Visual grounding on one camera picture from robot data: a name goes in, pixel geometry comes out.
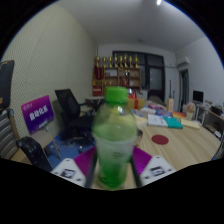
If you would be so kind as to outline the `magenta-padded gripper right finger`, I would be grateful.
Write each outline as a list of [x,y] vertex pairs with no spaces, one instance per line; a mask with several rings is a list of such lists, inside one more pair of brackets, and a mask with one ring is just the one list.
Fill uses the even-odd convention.
[[137,147],[133,150],[131,165],[137,187],[143,187],[175,172],[162,156],[151,156]]

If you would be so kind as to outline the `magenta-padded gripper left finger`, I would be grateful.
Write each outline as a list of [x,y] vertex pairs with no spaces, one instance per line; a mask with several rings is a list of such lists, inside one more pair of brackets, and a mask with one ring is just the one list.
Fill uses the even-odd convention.
[[81,187],[89,188],[93,180],[96,161],[97,151],[95,147],[92,147],[74,159],[65,158],[51,173]]

